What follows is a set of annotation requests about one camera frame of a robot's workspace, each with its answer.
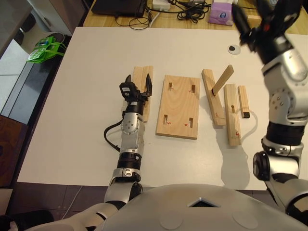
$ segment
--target red marking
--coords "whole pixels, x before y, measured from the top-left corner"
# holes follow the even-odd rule
[[[265,24],[263,30],[264,31],[268,31],[270,29],[270,25],[269,24]]]

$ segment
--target laptop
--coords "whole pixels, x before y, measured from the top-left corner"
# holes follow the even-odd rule
[[[143,17],[146,0],[97,0],[92,12],[114,16]]]

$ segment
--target green plastic bag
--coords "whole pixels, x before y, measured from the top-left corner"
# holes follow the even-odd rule
[[[56,55],[64,56],[64,53],[58,52],[59,47],[66,50],[63,43],[55,42],[54,36],[41,39],[34,47],[33,51],[28,57],[28,62],[40,64]]]

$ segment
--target power strip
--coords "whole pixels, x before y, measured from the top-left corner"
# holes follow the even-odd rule
[[[167,0],[153,0],[152,7],[154,10],[168,11],[170,10],[170,3]]]

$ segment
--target wooden plank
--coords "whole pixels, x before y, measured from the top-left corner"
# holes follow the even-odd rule
[[[140,92],[144,92],[146,90],[145,81],[146,81],[146,77],[148,74],[150,75],[151,81],[153,83],[153,66],[134,67],[132,81],[135,83],[137,89],[139,89]],[[151,98],[149,98],[149,101],[147,101],[144,106],[144,111],[143,111],[143,121],[144,122],[148,122],[149,120],[150,104],[151,104]],[[126,106],[127,106],[127,103],[124,102],[122,109],[125,110]]]
[[[223,85],[225,85],[225,83],[231,77],[231,75],[233,73],[234,73],[233,66],[232,65],[228,65],[227,68],[225,69],[225,71],[220,76],[220,78],[217,81],[217,83],[214,85],[214,87],[212,89],[213,95],[217,95],[219,90],[222,88]]]
[[[242,118],[250,118],[248,98],[245,86],[238,86]]]
[[[215,85],[215,80],[212,70],[204,69],[202,71],[202,79],[204,82],[204,87],[207,95],[208,104],[210,106],[213,122],[217,126],[226,125],[226,116],[222,108],[219,95],[216,96],[212,93],[212,88]]]
[[[145,66],[143,68],[142,82],[141,82],[141,84],[143,85],[142,91],[146,90],[145,81],[146,81],[146,77],[147,77],[148,74],[150,75],[151,81],[153,83],[153,66]],[[145,103],[145,106],[144,106],[144,111],[143,111],[143,121],[144,122],[148,122],[148,120],[149,120],[150,105],[151,105],[151,97],[149,98],[149,101],[147,101]]]
[[[165,76],[156,135],[197,139],[200,79]]]
[[[132,81],[136,85],[137,89],[139,89],[141,92],[143,90],[143,88],[142,88],[142,76],[143,76],[143,67],[136,66],[134,68]]]
[[[238,146],[242,143],[235,84],[226,84],[224,93],[229,145]]]

